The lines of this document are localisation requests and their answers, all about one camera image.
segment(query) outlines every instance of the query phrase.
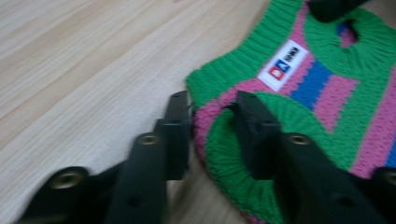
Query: wood grain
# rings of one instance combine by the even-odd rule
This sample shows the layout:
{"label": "wood grain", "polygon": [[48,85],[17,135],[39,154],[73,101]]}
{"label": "wood grain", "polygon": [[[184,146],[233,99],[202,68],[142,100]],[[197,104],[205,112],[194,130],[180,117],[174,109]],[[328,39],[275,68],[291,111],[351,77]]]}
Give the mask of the wood grain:
{"label": "wood grain", "polygon": [[[368,6],[396,25],[393,10]],[[269,0],[0,0],[0,223],[50,173],[104,171],[194,69],[236,47]],[[172,223],[246,223],[193,156]]]}

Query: black plastic part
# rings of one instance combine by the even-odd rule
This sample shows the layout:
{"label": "black plastic part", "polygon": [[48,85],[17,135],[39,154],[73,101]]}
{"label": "black plastic part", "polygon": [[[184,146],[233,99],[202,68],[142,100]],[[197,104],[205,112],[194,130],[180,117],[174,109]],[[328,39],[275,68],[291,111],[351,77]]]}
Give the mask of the black plastic part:
{"label": "black plastic part", "polygon": [[309,10],[322,22],[335,21],[368,0],[310,0]]}
{"label": "black plastic part", "polygon": [[236,102],[228,107],[234,113],[236,135],[250,175],[255,179],[272,178],[276,167],[273,154],[281,134],[280,123],[253,93],[239,91]]}
{"label": "black plastic part", "polygon": [[166,142],[144,133],[134,146],[114,189],[106,224],[163,222],[166,205]]}
{"label": "black plastic part", "polygon": [[166,179],[181,180],[189,169],[191,122],[186,91],[173,94],[163,119],[158,119],[154,132],[166,137]]}
{"label": "black plastic part", "polygon": [[[136,138],[127,161],[92,176],[82,167],[62,169],[36,193],[17,223],[163,223],[166,180],[182,179],[188,169],[189,110],[187,92],[175,93],[164,119],[157,121],[153,133]],[[53,179],[58,178],[58,187],[73,180],[59,179],[70,172],[79,176],[75,186],[52,187]]]}
{"label": "black plastic part", "polygon": [[82,223],[79,212],[85,209],[88,177],[88,171],[82,167],[67,167],[56,172],[35,194],[16,223]]}
{"label": "black plastic part", "polygon": [[281,142],[275,192],[285,223],[388,223],[312,139],[285,133]]}
{"label": "black plastic part", "polygon": [[282,133],[279,122],[252,93],[238,92],[228,107],[234,112],[247,171],[256,179],[275,177],[285,223],[396,223],[391,204],[395,169],[378,169],[371,180],[338,169],[308,136]]}

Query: white label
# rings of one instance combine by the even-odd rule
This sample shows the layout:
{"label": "white label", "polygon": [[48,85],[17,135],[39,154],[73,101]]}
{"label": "white label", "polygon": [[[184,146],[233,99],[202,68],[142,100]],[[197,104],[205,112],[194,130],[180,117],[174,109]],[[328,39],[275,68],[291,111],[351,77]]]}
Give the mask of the white label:
{"label": "white label", "polygon": [[300,66],[308,51],[292,40],[283,45],[260,71],[258,78],[274,91],[279,91]]}

